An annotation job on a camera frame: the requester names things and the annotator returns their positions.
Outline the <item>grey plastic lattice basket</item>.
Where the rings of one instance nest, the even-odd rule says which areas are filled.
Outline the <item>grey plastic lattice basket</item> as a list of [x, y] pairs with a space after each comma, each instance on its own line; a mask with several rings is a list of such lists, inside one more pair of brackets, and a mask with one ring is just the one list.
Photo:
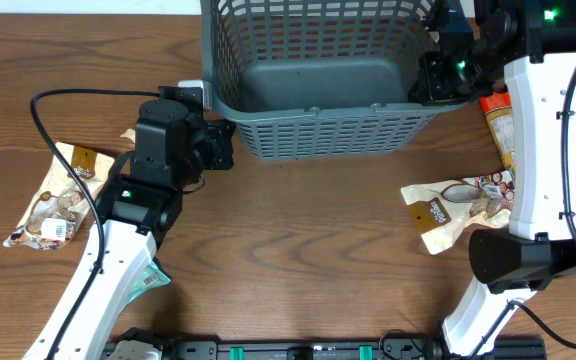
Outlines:
[[430, 0], [201, 0], [213, 110], [261, 159], [389, 153], [439, 106], [412, 102]]

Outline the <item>beige mushroom pouch brown label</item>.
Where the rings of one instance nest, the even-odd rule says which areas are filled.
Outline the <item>beige mushroom pouch brown label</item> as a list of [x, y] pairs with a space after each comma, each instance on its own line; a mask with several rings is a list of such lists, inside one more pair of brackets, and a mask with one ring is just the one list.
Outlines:
[[401, 195], [428, 252], [451, 248], [470, 225], [499, 229], [509, 224], [514, 178], [508, 170], [491, 175], [401, 189]]

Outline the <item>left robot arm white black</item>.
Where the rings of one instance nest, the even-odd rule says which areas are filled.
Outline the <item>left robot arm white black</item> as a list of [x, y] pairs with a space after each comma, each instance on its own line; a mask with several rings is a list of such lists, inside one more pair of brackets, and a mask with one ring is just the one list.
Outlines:
[[128, 173], [116, 171], [91, 211], [85, 252], [27, 359], [97, 359], [182, 211], [186, 188], [224, 162], [227, 146], [200, 102], [160, 97], [139, 109]]

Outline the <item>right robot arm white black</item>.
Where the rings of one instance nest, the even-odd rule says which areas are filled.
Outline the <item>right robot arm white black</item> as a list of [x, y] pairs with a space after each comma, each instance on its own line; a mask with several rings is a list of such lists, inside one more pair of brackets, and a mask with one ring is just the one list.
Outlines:
[[511, 99], [509, 226], [473, 232], [472, 280], [425, 351], [429, 359], [483, 359], [530, 298], [576, 273], [576, 1], [479, 1], [473, 22], [458, 3], [436, 1], [423, 24], [439, 48], [421, 56], [411, 101], [462, 104], [498, 82]]

